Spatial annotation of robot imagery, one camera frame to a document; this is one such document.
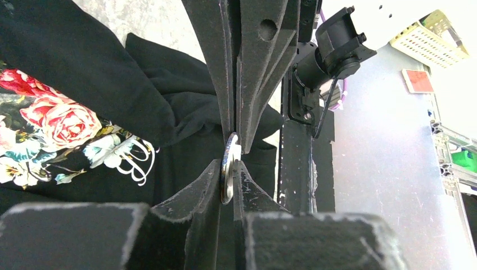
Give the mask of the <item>black floral print t-shirt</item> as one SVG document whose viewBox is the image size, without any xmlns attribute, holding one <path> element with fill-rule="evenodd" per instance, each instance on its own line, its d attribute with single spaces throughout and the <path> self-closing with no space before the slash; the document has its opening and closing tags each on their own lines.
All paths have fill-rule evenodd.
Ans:
<svg viewBox="0 0 477 270">
<path fill-rule="evenodd" d="M 1 212 L 29 202 L 155 205 L 224 153 L 206 65 L 73 1 L 1 2 Z"/>
</svg>

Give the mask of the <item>red flat card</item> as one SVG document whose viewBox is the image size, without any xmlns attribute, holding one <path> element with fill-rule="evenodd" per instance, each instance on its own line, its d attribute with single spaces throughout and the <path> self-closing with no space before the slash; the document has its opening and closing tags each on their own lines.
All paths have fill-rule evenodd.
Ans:
<svg viewBox="0 0 477 270">
<path fill-rule="evenodd" d="M 409 93 L 433 94 L 435 92 L 428 71 L 403 69 L 402 75 Z"/>
</svg>

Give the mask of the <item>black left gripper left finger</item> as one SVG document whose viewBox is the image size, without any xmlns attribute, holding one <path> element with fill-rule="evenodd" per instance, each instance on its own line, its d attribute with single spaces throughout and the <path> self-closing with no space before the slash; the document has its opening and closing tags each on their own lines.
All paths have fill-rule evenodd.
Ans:
<svg viewBox="0 0 477 270">
<path fill-rule="evenodd" d="M 214 269 L 220 213 L 212 161 L 161 204 L 39 203 L 1 216 L 2 269 Z"/>
</svg>

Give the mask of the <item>cream perforated basket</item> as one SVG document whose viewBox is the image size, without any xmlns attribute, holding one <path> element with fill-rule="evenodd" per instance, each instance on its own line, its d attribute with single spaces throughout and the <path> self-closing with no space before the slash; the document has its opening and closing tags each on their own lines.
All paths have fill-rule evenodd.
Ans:
<svg viewBox="0 0 477 270">
<path fill-rule="evenodd" d="M 441 10 L 435 10 L 405 28 L 390 45 L 431 68 L 450 68 L 470 57 Z"/>
</svg>

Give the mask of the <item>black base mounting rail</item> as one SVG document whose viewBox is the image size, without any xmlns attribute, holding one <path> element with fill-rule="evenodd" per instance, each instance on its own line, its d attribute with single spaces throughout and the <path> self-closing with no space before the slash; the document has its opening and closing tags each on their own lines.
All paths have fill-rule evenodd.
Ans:
<svg viewBox="0 0 477 270">
<path fill-rule="evenodd" d="M 277 162 L 277 201 L 293 213 L 334 212 L 335 115 L 326 114 L 321 134 L 314 139 L 310 126 L 290 114 L 291 96 L 298 90 L 292 71 L 284 76 L 281 90 L 284 123 Z"/>
</svg>

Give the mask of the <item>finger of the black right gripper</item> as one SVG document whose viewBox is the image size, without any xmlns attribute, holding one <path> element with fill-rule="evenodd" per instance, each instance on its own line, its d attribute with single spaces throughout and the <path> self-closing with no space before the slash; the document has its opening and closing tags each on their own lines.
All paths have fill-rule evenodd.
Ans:
<svg viewBox="0 0 477 270">
<path fill-rule="evenodd" d="M 237 58 L 237 133 L 250 152 L 260 117 L 272 95 L 266 89 L 297 34 L 300 1 L 240 1 L 241 46 Z"/>
<path fill-rule="evenodd" d="M 199 41 L 218 99 L 224 139 L 235 128 L 229 1 L 182 1 Z"/>
</svg>

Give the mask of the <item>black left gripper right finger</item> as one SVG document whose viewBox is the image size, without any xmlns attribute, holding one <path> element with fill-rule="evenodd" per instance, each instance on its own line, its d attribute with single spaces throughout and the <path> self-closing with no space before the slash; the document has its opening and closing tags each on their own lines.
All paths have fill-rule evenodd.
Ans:
<svg viewBox="0 0 477 270">
<path fill-rule="evenodd" d="M 379 216 L 292 214 L 238 161 L 233 171 L 237 269 L 407 269 L 398 238 Z"/>
</svg>

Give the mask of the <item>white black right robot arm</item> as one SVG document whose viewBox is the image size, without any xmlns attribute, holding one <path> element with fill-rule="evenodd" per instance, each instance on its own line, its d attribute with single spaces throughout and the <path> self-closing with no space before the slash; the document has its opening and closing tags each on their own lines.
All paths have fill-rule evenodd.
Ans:
<svg viewBox="0 0 477 270">
<path fill-rule="evenodd" d="M 291 117 L 320 135 L 325 111 L 318 88 L 337 83 L 376 55 L 365 46 L 344 7 L 317 30 L 321 1 L 183 1 L 218 98 L 224 139 L 235 134 L 243 153 L 253 144 L 260 118 L 287 74 L 298 88 Z"/>
</svg>

